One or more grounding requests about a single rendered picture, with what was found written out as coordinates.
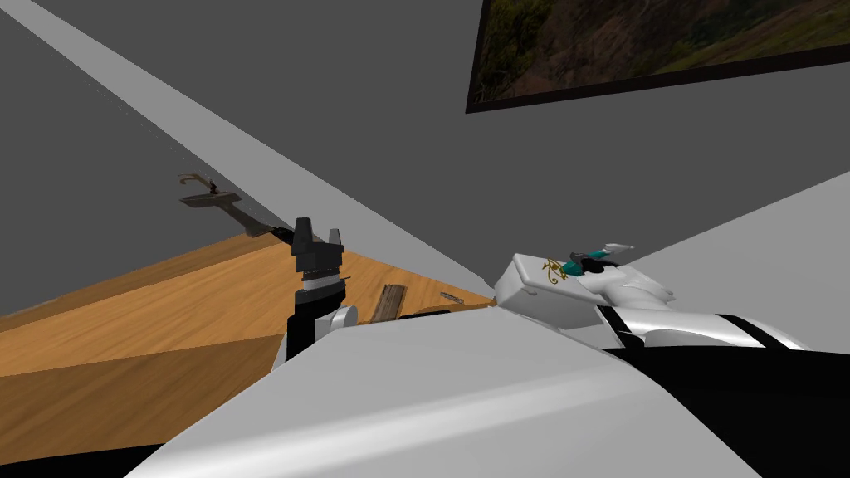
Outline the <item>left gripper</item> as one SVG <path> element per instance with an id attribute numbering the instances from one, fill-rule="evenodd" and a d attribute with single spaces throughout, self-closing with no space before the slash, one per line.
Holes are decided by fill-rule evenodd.
<path id="1" fill-rule="evenodd" d="M 330 229 L 328 243 L 316 242 L 310 217 L 296 219 L 291 244 L 296 272 L 339 274 L 343 252 L 339 228 Z"/>

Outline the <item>grey-brown wooden stick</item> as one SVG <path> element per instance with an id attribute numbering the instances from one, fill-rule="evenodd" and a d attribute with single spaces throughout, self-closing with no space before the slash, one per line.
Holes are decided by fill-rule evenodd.
<path id="1" fill-rule="evenodd" d="M 377 324 L 398 319 L 406 291 L 405 285 L 385 285 L 369 323 Z"/>

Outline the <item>wooden table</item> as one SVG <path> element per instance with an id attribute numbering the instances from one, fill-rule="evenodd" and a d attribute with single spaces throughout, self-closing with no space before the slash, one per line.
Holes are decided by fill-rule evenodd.
<path id="1" fill-rule="evenodd" d="M 299 288 L 239 236 L 0 317 L 0 465 L 170 440 L 270 372 Z"/>

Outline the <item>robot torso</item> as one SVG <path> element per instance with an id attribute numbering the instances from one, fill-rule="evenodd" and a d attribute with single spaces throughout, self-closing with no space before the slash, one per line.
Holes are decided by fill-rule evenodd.
<path id="1" fill-rule="evenodd" d="M 326 335 L 126 478 L 760 478 L 661 385 L 490 308 Z"/>

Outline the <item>white box with gold emblem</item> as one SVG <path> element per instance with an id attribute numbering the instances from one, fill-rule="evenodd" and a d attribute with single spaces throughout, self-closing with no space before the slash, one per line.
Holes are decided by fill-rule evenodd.
<path id="1" fill-rule="evenodd" d="M 495 292 L 501 308 L 559 329 L 599 324 L 595 307 L 607 304 L 576 277 L 563 275 L 558 262 L 522 254 L 513 255 Z"/>

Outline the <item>teal black and white object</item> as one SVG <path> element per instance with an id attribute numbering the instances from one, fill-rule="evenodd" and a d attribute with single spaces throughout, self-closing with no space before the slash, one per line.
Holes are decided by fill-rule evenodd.
<path id="1" fill-rule="evenodd" d="M 590 253 L 572 252 L 569 260 L 563 264 L 561 270 L 568 276 L 582 276 L 585 273 L 602 273 L 608 266 L 618 266 L 608 260 L 608 256 L 615 255 L 633 249 L 633 246 L 608 243 L 603 248 Z"/>

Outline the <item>black-framed landscape picture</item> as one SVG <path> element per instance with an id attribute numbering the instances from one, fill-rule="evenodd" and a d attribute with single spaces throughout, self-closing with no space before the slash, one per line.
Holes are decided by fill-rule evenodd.
<path id="1" fill-rule="evenodd" d="M 484 0 L 467 111 L 850 61 L 850 0 Z"/>

